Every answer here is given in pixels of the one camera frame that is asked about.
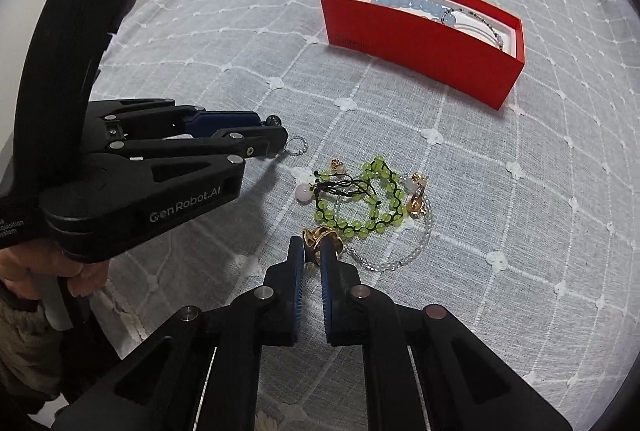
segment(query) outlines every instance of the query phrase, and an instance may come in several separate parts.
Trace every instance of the human hand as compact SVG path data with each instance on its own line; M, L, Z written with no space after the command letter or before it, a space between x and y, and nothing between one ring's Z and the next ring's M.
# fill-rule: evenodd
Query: human hand
M84 265L66 257L50 239L34 239L0 250L0 281L18 297L40 299L31 273L68 277L73 297L86 296L104 286L109 261Z

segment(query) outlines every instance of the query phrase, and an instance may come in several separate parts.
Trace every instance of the green beaded bracelet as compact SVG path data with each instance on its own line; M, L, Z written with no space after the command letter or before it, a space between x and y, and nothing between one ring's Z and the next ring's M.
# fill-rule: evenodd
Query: green beaded bracelet
M346 180L350 186L356 186L354 191L337 194L338 196L351 197L354 201L360 201L365 196L367 197L367 203L371 205L371 210L369 219L364 223L360 220L354 220L349 223L344 218L338 218L336 220L335 212L329 210L326 201L320 198L320 193L323 188L319 186L331 180L331 177L335 176L335 173L332 175L328 172L316 172L315 175L316 187L314 187L314 196L316 199L316 221L322 225L341 231L342 235L346 238L351 238L357 234L358 237L365 239L373 231L378 234L383 234L389 225L399 227L402 223L402 218L404 218L406 214L406 208L402 203L404 191L402 191L399 185L400 175L389 169L381 156L376 156L373 162L364 164L362 166L362 174L357 180ZM379 206L382 205L382 201L380 201L375 189L371 186L370 182L373 178L379 178L385 186L386 194L389 197L389 208L391 209L388 212L380 214Z

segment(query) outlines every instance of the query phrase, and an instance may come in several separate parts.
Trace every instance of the red box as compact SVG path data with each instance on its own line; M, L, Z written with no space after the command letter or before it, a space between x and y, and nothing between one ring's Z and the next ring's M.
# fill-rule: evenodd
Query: red box
M510 32L502 51L462 30L362 0L321 0L329 42L405 66L500 109L524 67L521 21L482 0L446 0Z

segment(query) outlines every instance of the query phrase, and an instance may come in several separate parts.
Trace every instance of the grid patterned fabric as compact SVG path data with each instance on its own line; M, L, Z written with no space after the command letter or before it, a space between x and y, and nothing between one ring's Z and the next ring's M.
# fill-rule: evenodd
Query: grid patterned fabric
M94 99L277 114L309 150L250 160L237 201L115 259L103 304L144 336L183 305L228 303L313 224L313 208L294 201L295 176L332 157L354 169L382 154L392 169L430 176L434 237L407 267L361 270L363 283L404 305L444 304L574 429L587 429L640 348L640 22L626 0L487 1L522 18L527 47L497 112L328 46L319 0L143 6L111 44ZM465 54L446 63L465 64ZM396 259L419 239L415 228L355 245ZM363 430L360 350L325 343L319 275L305 274L300 341L264 350L258 406L280 430ZM115 319L105 323L114 341Z

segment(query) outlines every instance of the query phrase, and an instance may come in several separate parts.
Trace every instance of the pink bead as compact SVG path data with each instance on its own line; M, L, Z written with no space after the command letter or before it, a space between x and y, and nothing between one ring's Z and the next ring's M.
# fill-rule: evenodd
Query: pink bead
M296 199L301 203L309 202L314 197L314 192L309 187L309 184L300 184L296 187Z

